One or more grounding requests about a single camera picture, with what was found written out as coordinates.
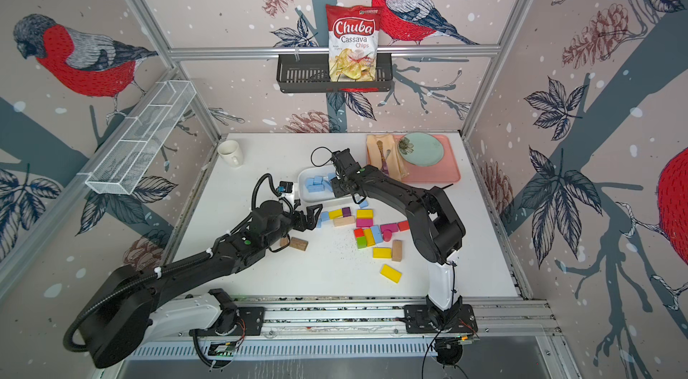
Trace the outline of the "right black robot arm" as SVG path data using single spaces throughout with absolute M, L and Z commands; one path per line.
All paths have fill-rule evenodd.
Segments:
M 429 263 L 427 314 L 436 330 L 448 331 L 460 320 L 462 296 L 456 289 L 457 253 L 466 229 L 442 187 L 424 189 L 397 181 L 372 165 L 360 166 L 350 151 L 331 153 L 337 178 L 333 194 L 357 205 L 373 199 L 403 214 L 417 252 Z

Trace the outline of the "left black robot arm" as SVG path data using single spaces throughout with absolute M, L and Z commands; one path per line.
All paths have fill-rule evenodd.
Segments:
M 304 212 L 285 211 L 282 201 L 268 200 L 202 253 L 165 264 L 158 271 L 119 267 L 68 326 L 64 348 L 88 352 L 97 368 L 113 366 L 143 343 L 152 330 L 154 311 L 202 284 L 251 267 L 278 240 L 289 240 L 292 230 L 314 230 L 322 209 L 319 203 Z

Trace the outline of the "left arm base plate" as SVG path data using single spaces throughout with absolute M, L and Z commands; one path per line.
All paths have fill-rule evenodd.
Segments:
M 264 307 L 234 307 L 221 311 L 219 318 L 208 328 L 197 329 L 202 337 L 259 336 L 265 316 Z

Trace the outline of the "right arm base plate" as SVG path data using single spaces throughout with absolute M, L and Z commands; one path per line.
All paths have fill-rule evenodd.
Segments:
M 472 335 L 478 331 L 473 307 L 462 303 L 456 303 L 446 311 L 439 310 L 433 304 L 405 305 L 401 319 L 408 334 L 449 332 Z

